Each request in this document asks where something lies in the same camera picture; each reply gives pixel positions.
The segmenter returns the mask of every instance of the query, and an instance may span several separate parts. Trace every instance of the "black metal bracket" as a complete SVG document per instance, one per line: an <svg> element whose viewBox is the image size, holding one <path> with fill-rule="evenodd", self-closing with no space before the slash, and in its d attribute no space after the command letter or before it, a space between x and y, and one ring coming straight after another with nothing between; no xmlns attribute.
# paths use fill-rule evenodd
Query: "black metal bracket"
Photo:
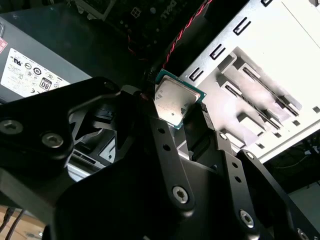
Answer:
<svg viewBox="0 0 320 240"><path fill-rule="evenodd" d="M232 154L204 104L183 124L191 160L179 158L152 97L101 77L1 105L0 191L50 225L52 239L319 236L251 153ZM74 183L65 168L74 144L101 129L115 131L118 161ZM273 232L252 189L265 197Z"/></svg>

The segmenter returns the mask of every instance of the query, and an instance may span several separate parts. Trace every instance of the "black plastic part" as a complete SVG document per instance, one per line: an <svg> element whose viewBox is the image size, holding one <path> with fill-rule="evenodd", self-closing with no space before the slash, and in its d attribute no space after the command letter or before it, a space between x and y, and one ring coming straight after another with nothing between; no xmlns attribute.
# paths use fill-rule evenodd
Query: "black plastic part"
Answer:
<svg viewBox="0 0 320 240"><path fill-rule="evenodd" d="M320 237L317 230L257 158L248 157L246 150L240 150L236 157L242 162L250 187L259 192L260 201L272 215L275 239L301 240L297 229L302 229L309 237Z"/></svg>
<svg viewBox="0 0 320 240"><path fill-rule="evenodd" d="M230 153L231 144L219 131L215 131L203 104L196 104L192 114L184 121L184 131L188 150L193 151L192 160L211 168L223 179L222 196L226 196L226 209L220 220L229 219L233 231L229 238L259 238L260 224L255 216L242 163ZM253 218L255 225L248 228L240 218L240 211L245 210Z"/></svg>
<svg viewBox="0 0 320 240"><path fill-rule="evenodd" d="M23 131L16 135L0 134L3 152L12 155L12 151L14 151L16 155L16 158L10 157L6 160L3 153L0 166L28 167L32 171L36 171L37 166L46 165L47 161L54 161L49 172L53 170L52 165L55 165L56 168L63 167L73 150L74 140L79 141L82 137L79 136L79 133L84 128L82 123L85 120L88 107L92 107L93 103L97 103L99 99L108 101L108 99L117 96L118 87L112 83L112 89L110 89L110 86L105 86L108 81L105 78L97 77L1 105L0 120L19 121L23 125ZM79 97L70 98L70 93L74 93L74 91L78 93ZM45 107L48 104L59 106L59 108L48 109ZM72 135L70 135L69 123L75 123ZM45 146L41 138L46 133L60 135L63 139L62 146L59 148ZM22 162L19 160L19 154L23 152L26 152L24 154L25 165L21 165Z"/></svg>
<svg viewBox="0 0 320 240"><path fill-rule="evenodd" d="M51 232L50 232L50 226L45 226L43 233L42 233L42 239L41 240L52 240L51 238Z"/></svg>

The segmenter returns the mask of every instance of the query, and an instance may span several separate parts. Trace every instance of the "80 plus logo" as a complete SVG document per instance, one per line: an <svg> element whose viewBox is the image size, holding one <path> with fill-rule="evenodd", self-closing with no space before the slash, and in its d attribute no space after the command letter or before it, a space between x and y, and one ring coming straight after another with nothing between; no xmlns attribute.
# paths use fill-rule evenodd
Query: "80 plus logo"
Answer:
<svg viewBox="0 0 320 240"><path fill-rule="evenodd" d="M49 91L51 85L52 85L52 82L50 80L46 79L45 77L42 78L40 82L40 88L46 91Z"/></svg>

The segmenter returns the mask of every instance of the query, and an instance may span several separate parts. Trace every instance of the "screw head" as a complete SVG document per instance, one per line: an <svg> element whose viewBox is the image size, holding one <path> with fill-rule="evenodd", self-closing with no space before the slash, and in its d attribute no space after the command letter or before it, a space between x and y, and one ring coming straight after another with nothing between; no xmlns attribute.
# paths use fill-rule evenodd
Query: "screw head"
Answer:
<svg viewBox="0 0 320 240"><path fill-rule="evenodd" d="M155 7L151 7L150 8L150 13L151 14L156 14L156 12L157 12L157 9Z"/></svg>
<svg viewBox="0 0 320 240"><path fill-rule="evenodd" d="M105 81L104 86L110 90L115 90L115 86L109 81Z"/></svg>
<svg viewBox="0 0 320 240"><path fill-rule="evenodd" d="M240 218L248 228L252 229L255 226L253 218L245 210L240 210Z"/></svg>
<svg viewBox="0 0 320 240"><path fill-rule="evenodd" d="M172 189L172 193L173 193L173 196L175 197L175 199L179 203L186 204L188 202L188 199L189 199L188 193L181 186L175 186Z"/></svg>
<svg viewBox="0 0 320 240"><path fill-rule="evenodd" d="M223 140L228 140L227 136L224 133L220 132L219 135Z"/></svg>
<svg viewBox="0 0 320 240"><path fill-rule="evenodd" d="M246 152L247 156L251 159L255 159L255 156L253 156L253 154L251 152Z"/></svg>
<svg viewBox="0 0 320 240"><path fill-rule="evenodd" d="M42 143L48 148L56 149L64 143L64 139L56 133L49 132L42 136Z"/></svg>
<svg viewBox="0 0 320 240"><path fill-rule="evenodd" d="M24 127L16 120L3 120L0 122L0 132L7 135L19 134L23 131Z"/></svg>
<svg viewBox="0 0 320 240"><path fill-rule="evenodd" d="M300 239L309 240L308 236L300 228L297 228L296 230L298 232Z"/></svg>

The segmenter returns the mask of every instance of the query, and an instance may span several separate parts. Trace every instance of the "rectangular slot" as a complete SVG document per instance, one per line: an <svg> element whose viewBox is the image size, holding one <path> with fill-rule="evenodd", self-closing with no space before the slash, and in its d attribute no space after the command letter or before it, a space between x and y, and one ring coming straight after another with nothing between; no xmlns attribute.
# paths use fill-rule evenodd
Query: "rectangular slot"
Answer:
<svg viewBox="0 0 320 240"><path fill-rule="evenodd" d="M278 133L278 132L274 133L274 135L275 135L278 139L282 137L281 134Z"/></svg>
<svg viewBox="0 0 320 240"><path fill-rule="evenodd" d="M268 5L272 2L273 0L261 0L261 3L263 6L268 7Z"/></svg>
<svg viewBox="0 0 320 240"><path fill-rule="evenodd" d="M237 92L230 85L226 84L224 88L236 98L238 97Z"/></svg>
<svg viewBox="0 0 320 240"><path fill-rule="evenodd" d="M225 50L226 48L223 47L222 44L219 44L219 46L217 46L215 50L213 50L213 52L210 54L210 57L213 60L216 60Z"/></svg>
<svg viewBox="0 0 320 240"><path fill-rule="evenodd" d="M261 143L257 143L256 144L260 149L264 149L265 148L265 146L263 146Z"/></svg>
<svg viewBox="0 0 320 240"><path fill-rule="evenodd" d="M191 79L193 82L195 81L195 80L197 80L197 78L199 78L200 77L200 75L204 72L204 71L199 71L200 70L200 67L197 67L194 71L193 71L193 73L191 73L191 75L189 76L189 79Z"/></svg>
<svg viewBox="0 0 320 240"><path fill-rule="evenodd" d="M251 21L248 20L247 17L245 17L234 29L233 32L239 36L249 25L251 24Z"/></svg>
<svg viewBox="0 0 320 240"><path fill-rule="evenodd" d="M294 125L296 125L297 127L300 125L300 122L298 122L297 120L294 120L292 123L293 123Z"/></svg>
<svg viewBox="0 0 320 240"><path fill-rule="evenodd" d="M320 113L320 108L315 106L314 108L312 108L313 111L315 111L316 114Z"/></svg>

